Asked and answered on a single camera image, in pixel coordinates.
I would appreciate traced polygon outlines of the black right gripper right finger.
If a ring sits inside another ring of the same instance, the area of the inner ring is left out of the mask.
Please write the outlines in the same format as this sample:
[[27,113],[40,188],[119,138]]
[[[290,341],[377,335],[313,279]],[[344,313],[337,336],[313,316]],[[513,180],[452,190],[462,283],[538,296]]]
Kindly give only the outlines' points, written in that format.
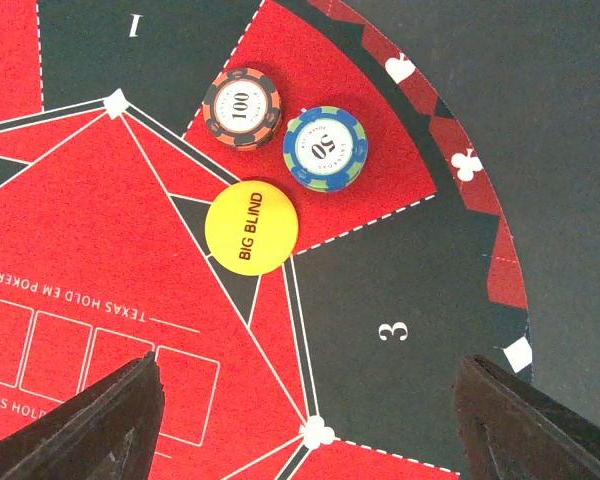
[[600,479],[600,428],[489,359],[462,359],[453,405],[471,479]]

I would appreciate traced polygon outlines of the green blue chip seat two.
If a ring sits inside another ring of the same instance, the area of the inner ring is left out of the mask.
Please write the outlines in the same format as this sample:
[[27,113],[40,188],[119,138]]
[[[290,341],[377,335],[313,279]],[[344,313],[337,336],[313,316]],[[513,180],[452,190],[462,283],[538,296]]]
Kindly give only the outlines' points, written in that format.
[[338,192],[361,174],[369,153],[366,132],[343,108],[318,106],[287,124],[283,159],[302,186],[321,193]]

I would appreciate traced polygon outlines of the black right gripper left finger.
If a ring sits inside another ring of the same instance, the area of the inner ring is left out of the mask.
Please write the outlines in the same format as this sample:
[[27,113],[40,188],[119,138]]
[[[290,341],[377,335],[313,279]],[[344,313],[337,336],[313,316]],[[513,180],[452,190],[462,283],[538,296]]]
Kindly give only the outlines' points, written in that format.
[[0,441],[0,479],[146,479],[165,406],[153,352]]

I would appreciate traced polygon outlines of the orange chip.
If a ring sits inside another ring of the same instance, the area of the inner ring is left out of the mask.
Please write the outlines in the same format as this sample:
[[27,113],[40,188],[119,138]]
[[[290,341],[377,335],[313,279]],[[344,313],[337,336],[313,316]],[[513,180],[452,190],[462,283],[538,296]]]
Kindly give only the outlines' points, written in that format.
[[263,72],[234,68],[221,73],[209,86],[202,113],[216,140],[236,150],[255,150],[278,129],[282,101],[274,82]]

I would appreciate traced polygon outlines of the yellow big blind button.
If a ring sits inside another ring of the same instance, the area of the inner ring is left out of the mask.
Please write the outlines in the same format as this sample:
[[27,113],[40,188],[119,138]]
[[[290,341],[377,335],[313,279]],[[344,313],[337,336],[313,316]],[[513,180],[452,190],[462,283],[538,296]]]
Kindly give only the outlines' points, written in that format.
[[258,276],[289,258],[298,240],[299,219],[291,200],[276,186],[241,181],[212,201],[204,234],[221,266],[239,275]]

